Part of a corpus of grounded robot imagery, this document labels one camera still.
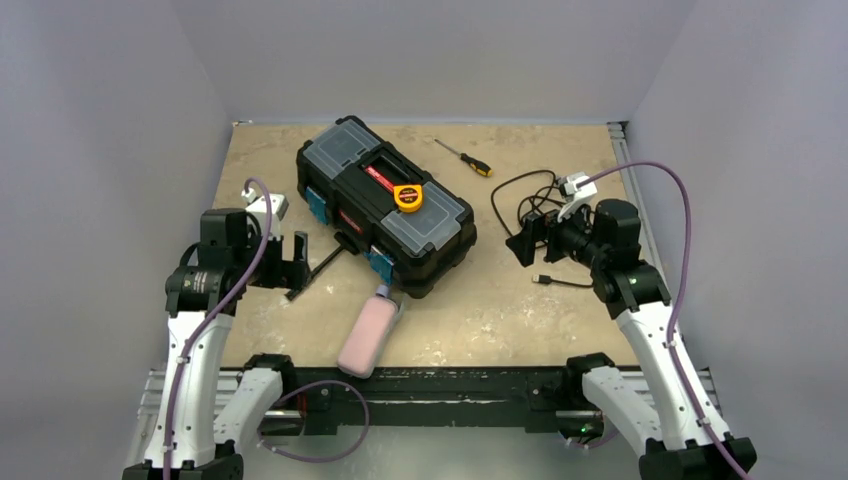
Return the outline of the pink umbrella case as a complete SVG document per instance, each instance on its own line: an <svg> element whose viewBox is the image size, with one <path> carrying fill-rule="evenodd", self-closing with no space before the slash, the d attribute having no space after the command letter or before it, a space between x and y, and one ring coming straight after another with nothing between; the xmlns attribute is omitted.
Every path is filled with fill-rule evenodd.
<svg viewBox="0 0 848 480"><path fill-rule="evenodd" d="M403 300L396 302L376 293L368 298L340 350L337 367L353 377L369 378L404 308Z"/></svg>

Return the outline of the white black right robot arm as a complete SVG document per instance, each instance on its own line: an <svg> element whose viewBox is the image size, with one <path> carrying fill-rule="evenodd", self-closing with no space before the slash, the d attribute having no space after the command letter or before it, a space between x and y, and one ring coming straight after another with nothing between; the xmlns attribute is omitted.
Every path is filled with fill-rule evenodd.
<svg viewBox="0 0 848 480"><path fill-rule="evenodd" d="M641 257L641 219L631 203L608 199L570 215L528 215L506 246L523 266L537 246L545 261L585 266L597 298L636 355L651 396L646 401L604 354L573 357L568 392L599 408L638 457L643 479L745 479L757 454L728 427L698 383L658 270Z"/></svg>

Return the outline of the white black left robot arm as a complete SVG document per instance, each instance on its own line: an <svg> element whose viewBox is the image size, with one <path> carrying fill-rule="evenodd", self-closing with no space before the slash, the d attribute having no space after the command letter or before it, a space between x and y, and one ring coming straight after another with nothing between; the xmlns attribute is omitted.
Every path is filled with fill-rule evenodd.
<svg viewBox="0 0 848 480"><path fill-rule="evenodd" d="M283 354L259 354L221 411L216 397L221 360L247 287L304 286L308 236L295 235L295 256L283 257L281 223L287 204L256 201L245 209L211 209L200 217L200 238L165 283L168 358L161 404L141 460L125 479L241 479L243 448L264 413L283 394L292 370Z"/></svg>

